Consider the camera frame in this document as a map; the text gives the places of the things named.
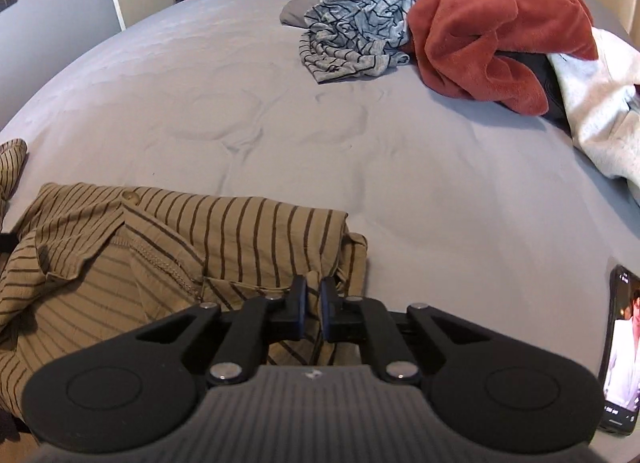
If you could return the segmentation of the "patterned card on bed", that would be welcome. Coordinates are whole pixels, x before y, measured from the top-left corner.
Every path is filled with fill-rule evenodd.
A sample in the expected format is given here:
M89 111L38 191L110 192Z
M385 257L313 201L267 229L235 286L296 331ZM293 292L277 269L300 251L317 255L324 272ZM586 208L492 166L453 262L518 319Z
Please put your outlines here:
M600 428L630 436L639 418L639 277L622 265L610 276L610 303L600 370Z

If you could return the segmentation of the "grey striped garment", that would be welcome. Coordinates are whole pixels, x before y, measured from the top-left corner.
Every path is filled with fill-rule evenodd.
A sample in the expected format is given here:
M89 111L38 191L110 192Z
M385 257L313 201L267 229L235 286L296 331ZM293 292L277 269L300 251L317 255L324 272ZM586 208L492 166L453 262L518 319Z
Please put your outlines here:
M378 77L409 61L408 12L417 0L319 0L305 13L300 59L316 82Z

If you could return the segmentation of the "tan striped shorts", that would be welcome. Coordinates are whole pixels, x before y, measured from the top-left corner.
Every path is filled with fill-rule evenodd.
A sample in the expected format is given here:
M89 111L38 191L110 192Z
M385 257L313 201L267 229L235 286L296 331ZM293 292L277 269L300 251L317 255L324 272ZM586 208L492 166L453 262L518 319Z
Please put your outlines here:
M4 219L9 201L20 183L27 160L28 146L20 138L3 142L0 146L0 215Z

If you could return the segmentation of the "white bed sheet mattress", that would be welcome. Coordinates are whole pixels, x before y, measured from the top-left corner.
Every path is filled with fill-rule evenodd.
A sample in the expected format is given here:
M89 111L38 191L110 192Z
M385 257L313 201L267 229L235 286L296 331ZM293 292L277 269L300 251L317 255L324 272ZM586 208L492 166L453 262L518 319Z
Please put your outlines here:
M608 274L639 264L639 209L570 138L440 97L411 66L317 84L289 0L191 0L102 42L10 120L30 157L8 218L48 181L262 195L347 212L366 290L596 369Z

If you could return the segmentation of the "tan striped shirt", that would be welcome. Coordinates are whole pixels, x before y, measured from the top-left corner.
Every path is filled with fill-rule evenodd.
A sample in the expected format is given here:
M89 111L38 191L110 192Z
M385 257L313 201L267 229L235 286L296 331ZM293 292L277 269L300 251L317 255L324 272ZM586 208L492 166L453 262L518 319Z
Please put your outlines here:
M1 406L76 350L203 303L226 311L304 277L364 287L368 244L337 209L269 198L77 183L43 186L1 257Z

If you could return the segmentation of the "rust red fleece blanket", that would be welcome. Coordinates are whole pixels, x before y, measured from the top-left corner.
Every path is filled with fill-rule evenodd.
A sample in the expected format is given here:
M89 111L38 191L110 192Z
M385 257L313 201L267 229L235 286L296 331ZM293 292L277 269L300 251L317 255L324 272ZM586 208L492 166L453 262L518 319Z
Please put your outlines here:
M407 51L425 85L443 96L499 102L526 116L549 105L518 53L594 61L592 15L582 0L417 0Z

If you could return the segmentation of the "white garment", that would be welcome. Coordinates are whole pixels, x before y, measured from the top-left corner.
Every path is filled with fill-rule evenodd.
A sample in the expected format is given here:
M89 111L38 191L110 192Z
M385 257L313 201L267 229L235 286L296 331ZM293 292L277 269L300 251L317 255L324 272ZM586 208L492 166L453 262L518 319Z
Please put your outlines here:
M639 186L639 51L608 30L592 30L598 57L553 53L570 135L608 178Z

